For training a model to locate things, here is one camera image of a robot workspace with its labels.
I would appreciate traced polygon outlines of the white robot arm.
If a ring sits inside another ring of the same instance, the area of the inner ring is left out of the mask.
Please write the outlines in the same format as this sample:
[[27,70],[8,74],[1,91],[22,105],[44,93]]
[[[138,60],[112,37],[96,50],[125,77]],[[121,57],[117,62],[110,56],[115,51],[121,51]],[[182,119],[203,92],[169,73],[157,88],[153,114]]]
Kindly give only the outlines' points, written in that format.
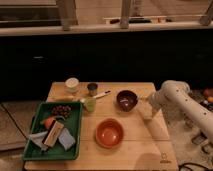
[[141,98],[139,113],[144,120],[152,120],[166,103],[175,104],[213,143],[213,112],[189,96],[190,86],[186,82],[167,80],[158,91]]

